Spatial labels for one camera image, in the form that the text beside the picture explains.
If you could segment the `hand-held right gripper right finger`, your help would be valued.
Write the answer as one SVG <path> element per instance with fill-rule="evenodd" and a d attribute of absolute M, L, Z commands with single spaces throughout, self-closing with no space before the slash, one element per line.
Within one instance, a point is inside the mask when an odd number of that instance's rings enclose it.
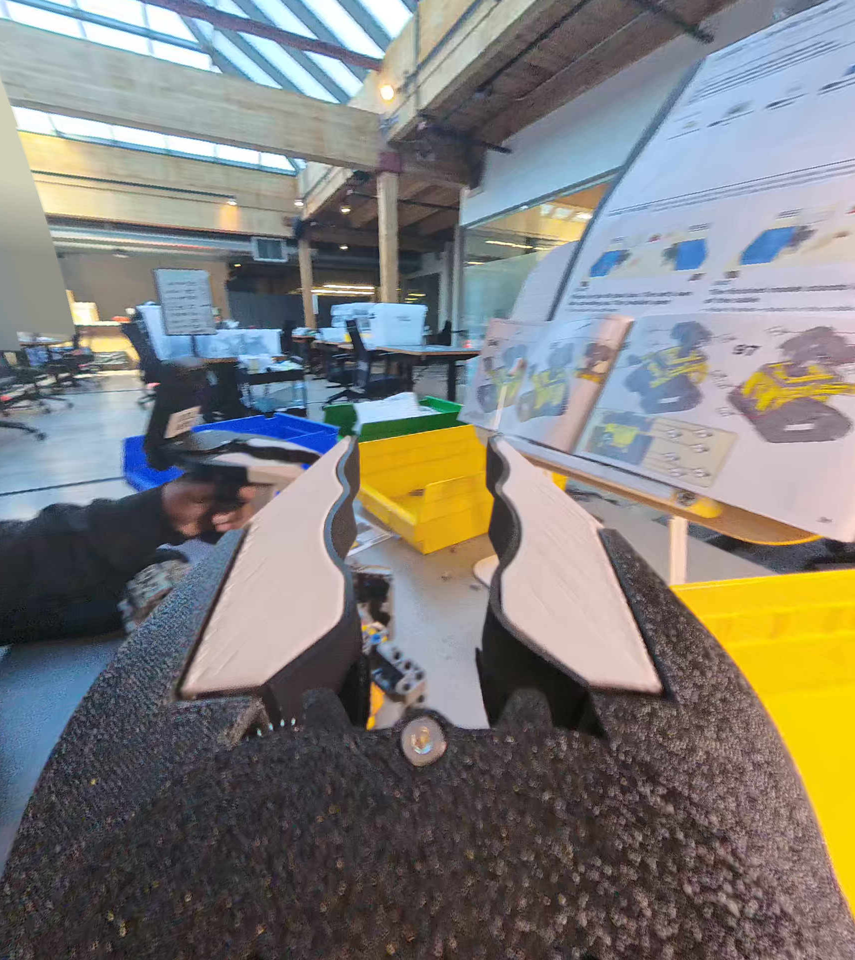
<path fill-rule="evenodd" d="M 506 438 L 489 439 L 493 573 L 478 679 L 489 724 L 541 697 L 555 726 L 600 726 L 595 694 L 664 699 L 603 527 Z"/>

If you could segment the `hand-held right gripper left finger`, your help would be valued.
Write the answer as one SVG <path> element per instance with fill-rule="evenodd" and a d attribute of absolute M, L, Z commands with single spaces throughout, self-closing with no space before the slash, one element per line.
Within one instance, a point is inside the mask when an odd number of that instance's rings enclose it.
<path fill-rule="evenodd" d="M 360 451 L 341 440 L 264 506 L 233 551 L 179 683 L 185 701 L 252 695 L 268 721 L 292 726 L 314 690 L 349 722 L 370 708 L 354 572 Z"/>

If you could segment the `yellow tracked brick vehicle model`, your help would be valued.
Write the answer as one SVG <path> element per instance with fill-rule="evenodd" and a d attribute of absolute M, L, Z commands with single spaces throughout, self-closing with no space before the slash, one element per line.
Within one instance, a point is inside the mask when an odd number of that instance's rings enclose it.
<path fill-rule="evenodd" d="M 157 550 L 146 568 L 124 587 L 118 610 L 125 633 L 132 635 L 192 568 L 188 555 L 170 546 Z M 361 626 L 362 653 L 370 681 L 367 729 L 381 722 L 389 702 L 402 709 L 420 706 L 426 699 L 427 672 L 396 642 L 394 626 L 393 577 L 383 567 L 350 562 L 354 596 Z"/>

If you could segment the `person's left forearm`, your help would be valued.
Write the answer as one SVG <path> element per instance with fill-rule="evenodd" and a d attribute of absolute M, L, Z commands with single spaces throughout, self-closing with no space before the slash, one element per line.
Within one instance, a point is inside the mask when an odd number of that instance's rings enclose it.
<path fill-rule="evenodd" d="M 127 585 L 162 547 L 188 539 L 170 503 L 176 488 L 0 520 L 0 646 L 122 630 Z"/>

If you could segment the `person's left hand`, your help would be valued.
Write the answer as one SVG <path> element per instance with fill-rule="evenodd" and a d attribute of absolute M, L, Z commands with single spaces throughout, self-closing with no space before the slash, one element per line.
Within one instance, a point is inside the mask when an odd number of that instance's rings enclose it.
<path fill-rule="evenodd" d="M 242 529 L 255 512 L 258 490 L 224 490 L 216 482 L 181 476 L 160 488 L 160 510 L 168 528 L 184 540 L 217 538 Z"/>

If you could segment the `blue storage bin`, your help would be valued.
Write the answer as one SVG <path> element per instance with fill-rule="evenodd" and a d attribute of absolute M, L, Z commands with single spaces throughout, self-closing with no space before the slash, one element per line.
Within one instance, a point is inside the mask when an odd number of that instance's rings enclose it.
<path fill-rule="evenodd" d="M 198 423 L 193 429 L 195 434 L 212 431 L 289 442 L 319 454 L 328 452 L 340 440 L 337 426 L 284 413 Z M 134 436 L 125 438 L 122 444 L 123 479 L 138 493 L 162 486 L 182 475 L 181 469 L 176 466 L 165 470 L 153 468 L 147 461 L 144 441 L 144 437 Z"/>

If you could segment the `black utility cart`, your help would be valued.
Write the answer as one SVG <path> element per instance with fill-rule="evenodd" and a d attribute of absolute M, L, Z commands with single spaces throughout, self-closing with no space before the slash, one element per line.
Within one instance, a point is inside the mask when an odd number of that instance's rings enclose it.
<path fill-rule="evenodd" d="M 255 413 L 307 418 L 309 397 L 303 365 L 287 357 L 246 355 L 238 358 L 242 403 Z"/>

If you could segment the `small whiteboard sign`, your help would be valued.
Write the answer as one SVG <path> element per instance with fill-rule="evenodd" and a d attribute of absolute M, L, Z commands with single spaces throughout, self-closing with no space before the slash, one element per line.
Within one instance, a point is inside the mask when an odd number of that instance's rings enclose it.
<path fill-rule="evenodd" d="M 161 329 L 158 357 L 198 356 L 198 340 L 218 332 L 209 272 L 157 268 L 153 276 Z"/>

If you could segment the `green storage bin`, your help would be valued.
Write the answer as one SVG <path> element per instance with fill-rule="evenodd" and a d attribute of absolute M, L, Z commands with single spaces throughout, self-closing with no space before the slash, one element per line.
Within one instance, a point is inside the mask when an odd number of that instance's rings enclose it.
<path fill-rule="evenodd" d="M 401 394 L 414 394 L 420 399 L 421 403 L 433 407 L 437 410 L 437 413 L 425 417 L 359 426 L 357 424 L 354 405 L 359 402 L 369 402 L 369 400 L 336 402 L 324 407 L 324 423 L 326 425 L 336 426 L 341 437 L 353 436 L 361 443 L 402 437 L 460 425 L 461 405 L 459 403 L 433 396 L 419 396 L 412 391 L 401 392 Z M 399 393 L 389 396 L 389 398 L 397 395 L 399 395 Z"/>

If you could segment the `bubble wrap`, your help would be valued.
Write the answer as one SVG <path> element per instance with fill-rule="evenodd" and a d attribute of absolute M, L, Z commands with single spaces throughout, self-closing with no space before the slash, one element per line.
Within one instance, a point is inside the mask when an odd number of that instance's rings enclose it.
<path fill-rule="evenodd" d="M 394 423 L 433 416 L 434 407 L 422 403 L 414 393 L 400 393 L 380 400 L 358 402 L 353 405 L 359 426 Z"/>

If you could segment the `clear plastic storage box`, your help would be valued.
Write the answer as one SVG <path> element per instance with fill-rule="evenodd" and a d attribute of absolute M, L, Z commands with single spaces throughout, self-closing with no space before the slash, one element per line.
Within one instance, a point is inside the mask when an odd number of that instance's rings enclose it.
<path fill-rule="evenodd" d="M 372 349 L 420 349 L 424 345 L 427 306 L 418 303 L 367 304 L 362 337 Z"/>

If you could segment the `large yellow storage bin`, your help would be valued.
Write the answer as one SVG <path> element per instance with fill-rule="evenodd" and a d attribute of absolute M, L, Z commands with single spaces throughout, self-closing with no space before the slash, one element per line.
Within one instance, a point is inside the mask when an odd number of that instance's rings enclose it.
<path fill-rule="evenodd" d="M 676 585 L 776 723 L 855 918 L 855 569 Z"/>

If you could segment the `instruction booklet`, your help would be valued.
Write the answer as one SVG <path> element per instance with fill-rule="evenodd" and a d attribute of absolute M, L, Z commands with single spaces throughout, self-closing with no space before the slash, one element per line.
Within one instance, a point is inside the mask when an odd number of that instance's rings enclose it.
<path fill-rule="evenodd" d="M 599 186 L 492 319 L 465 419 L 855 542 L 855 2 L 735 2 L 493 162 Z"/>

